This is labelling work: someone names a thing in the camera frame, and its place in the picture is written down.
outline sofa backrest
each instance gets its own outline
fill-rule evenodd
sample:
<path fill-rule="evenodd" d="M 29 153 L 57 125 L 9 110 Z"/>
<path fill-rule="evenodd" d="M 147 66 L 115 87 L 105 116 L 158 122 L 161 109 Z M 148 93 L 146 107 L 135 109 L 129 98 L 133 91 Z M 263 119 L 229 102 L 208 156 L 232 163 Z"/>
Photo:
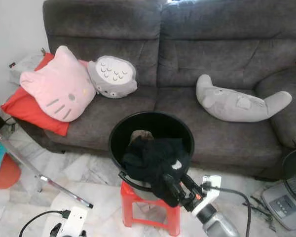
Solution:
<path fill-rule="evenodd" d="M 161 16 L 157 84 L 252 89 L 296 61 L 296 0 L 193 0 Z"/>
<path fill-rule="evenodd" d="M 51 53 L 66 45 L 78 59 L 113 55 L 137 69 L 139 85 L 156 85 L 161 7 L 145 0 L 47 0 L 43 15 Z"/>

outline electric fan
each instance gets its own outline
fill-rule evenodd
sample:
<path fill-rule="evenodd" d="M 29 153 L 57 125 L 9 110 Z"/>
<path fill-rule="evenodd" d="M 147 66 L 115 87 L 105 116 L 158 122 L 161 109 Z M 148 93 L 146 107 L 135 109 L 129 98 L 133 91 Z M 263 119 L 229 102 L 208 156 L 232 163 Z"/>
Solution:
<path fill-rule="evenodd" d="M 296 229 L 296 150 L 283 161 L 284 180 L 265 190 L 262 199 L 274 217 L 288 230 Z"/>

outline gray plush toy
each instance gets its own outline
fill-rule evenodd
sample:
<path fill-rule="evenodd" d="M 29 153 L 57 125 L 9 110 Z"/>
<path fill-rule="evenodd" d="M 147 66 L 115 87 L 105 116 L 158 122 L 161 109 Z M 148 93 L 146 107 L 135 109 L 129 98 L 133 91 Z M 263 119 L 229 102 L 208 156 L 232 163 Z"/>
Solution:
<path fill-rule="evenodd" d="M 209 75 L 201 75 L 196 96 L 204 109 L 218 119 L 230 122 L 258 122 L 284 109 L 292 100 L 290 93 L 279 91 L 264 100 L 235 90 L 213 86 Z"/>
<path fill-rule="evenodd" d="M 102 56 L 87 68 L 96 90 L 105 97 L 122 98 L 137 89 L 135 67 L 123 59 Z"/>

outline marble floor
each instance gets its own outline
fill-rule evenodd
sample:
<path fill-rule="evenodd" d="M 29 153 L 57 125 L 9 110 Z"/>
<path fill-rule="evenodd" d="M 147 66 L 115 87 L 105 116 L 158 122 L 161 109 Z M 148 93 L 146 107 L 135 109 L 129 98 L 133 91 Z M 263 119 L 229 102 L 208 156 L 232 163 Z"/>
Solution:
<path fill-rule="evenodd" d="M 166 237 L 167 232 L 154 227 L 134 225 L 124 227 L 121 220 L 118 169 L 111 159 L 90 154 L 54 154 L 40 147 L 21 128 L 12 135 L 4 132 L 10 142 L 19 149 L 43 174 L 60 185 L 76 192 L 82 198 L 92 202 L 95 207 L 89 211 L 85 228 L 91 237 Z M 18 236 L 23 225 L 35 215 L 51 209 L 70 209 L 79 206 L 78 202 L 65 194 L 46 185 L 41 193 L 37 192 L 37 183 L 33 174 L 20 165 L 22 174 L 19 181 L 7 190 L 0 190 L 0 237 Z M 239 190 L 246 195 L 259 198 L 261 192 L 274 185 L 256 181 L 241 175 L 191 168 L 189 175 L 200 182 L 204 174 L 222 176 L 222 187 Z M 242 205 L 242 198 L 221 193 L 215 206 L 233 220 L 241 236 L 244 236 L 247 209 Z M 135 216 L 159 222 L 165 221 L 162 210 L 155 206 L 137 203 L 134 206 Z M 24 232 L 24 237 L 49 237 L 50 227 L 62 222 L 54 214 L 42 216 L 31 223 Z M 269 228 L 263 215 L 253 212 L 251 237 L 296 237 L 296 231 L 286 231 L 277 221 Z M 183 208 L 181 210 L 181 237 L 205 237 L 198 220 L 192 218 Z"/>

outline red plastic stool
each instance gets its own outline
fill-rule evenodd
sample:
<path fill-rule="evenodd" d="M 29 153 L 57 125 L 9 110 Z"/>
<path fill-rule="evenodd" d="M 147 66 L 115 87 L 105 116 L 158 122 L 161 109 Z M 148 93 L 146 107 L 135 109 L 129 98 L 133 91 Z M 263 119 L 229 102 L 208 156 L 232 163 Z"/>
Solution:
<path fill-rule="evenodd" d="M 155 227 L 161 227 L 168 231 L 169 235 L 177 236 L 180 233 L 180 207 L 170 207 L 163 200 L 148 201 L 143 200 L 141 197 L 134 193 L 133 188 L 126 182 L 122 182 L 120 188 L 120 194 L 122 196 L 122 211 L 123 222 L 127 227 L 132 227 L 133 223 L 141 223 L 144 225 L 151 225 Z M 161 224 L 159 222 L 141 220 L 133 218 L 133 202 L 144 202 L 157 206 L 164 207 L 167 212 L 167 224 Z"/>

